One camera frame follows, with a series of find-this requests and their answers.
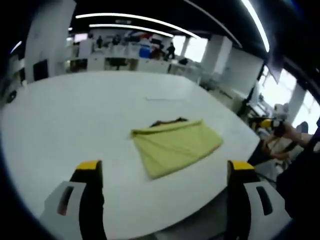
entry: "ceiling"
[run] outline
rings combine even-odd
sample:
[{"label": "ceiling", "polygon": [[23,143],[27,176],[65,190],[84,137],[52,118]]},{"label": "ceiling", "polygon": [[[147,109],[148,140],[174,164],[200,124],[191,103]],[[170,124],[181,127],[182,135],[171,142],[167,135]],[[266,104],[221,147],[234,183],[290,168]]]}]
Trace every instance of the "ceiling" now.
[{"label": "ceiling", "polygon": [[[12,12],[10,35],[6,41],[5,51],[20,40],[25,40],[30,21],[40,2],[44,0],[10,1],[12,9],[2,9],[9,15]],[[209,16],[205,15],[184,0],[150,0],[136,1],[101,1],[75,0],[77,7],[73,15],[71,27],[73,32],[87,31],[89,24],[111,24],[119,17],[88,17],[75,19],[76,15],[89,13],[125,13],[161,20],[183,29],[195,32],[201,37],[211,34],[231,36]],[[267,58],[259,31],[241,0],[191,0],[200,8],[219,20],[241,43],[243,49],[261,58]],[[250,0],[266,31],[271,49],[278,45],[287,58],[299,66],[308,76],[315,79],[320,86],[320,18],[314,9],[316,1],[312,0]],[[131,25],[156,29],[164,32],[172,28],[133,19]]]}]

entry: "office desk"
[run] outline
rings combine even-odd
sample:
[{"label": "office desk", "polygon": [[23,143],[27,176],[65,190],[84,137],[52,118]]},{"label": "office desk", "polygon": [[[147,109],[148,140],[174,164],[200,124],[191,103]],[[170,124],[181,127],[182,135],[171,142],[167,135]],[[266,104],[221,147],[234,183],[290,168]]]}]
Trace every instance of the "office desk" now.
[{"label": "office desk", "polygon": [[[204,119],[223,144],[199,162],[151,180],[130,131],[178,117]],[[111,240],[147,235],[190,216],[227,186],[227,160],[247,160],[259,142],[234,113],[185,77],[130,71],[31,83],[5,105],[1,131],[8,172],[36,217],[80,162],[101,159],[103,225]]]}]

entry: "yellow cloth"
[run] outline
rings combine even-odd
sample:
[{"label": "yellow cloth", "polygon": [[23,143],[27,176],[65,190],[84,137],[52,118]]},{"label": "yellow cloth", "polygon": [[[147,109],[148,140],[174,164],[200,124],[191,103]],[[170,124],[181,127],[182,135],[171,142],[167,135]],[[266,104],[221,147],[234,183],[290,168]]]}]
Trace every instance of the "yellow cloth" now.
[{"label": "yellow cloth", "polygon": [[202,120],[133,129],[131,136],[146,171],[154,179],[199,161],[223,142]]}]

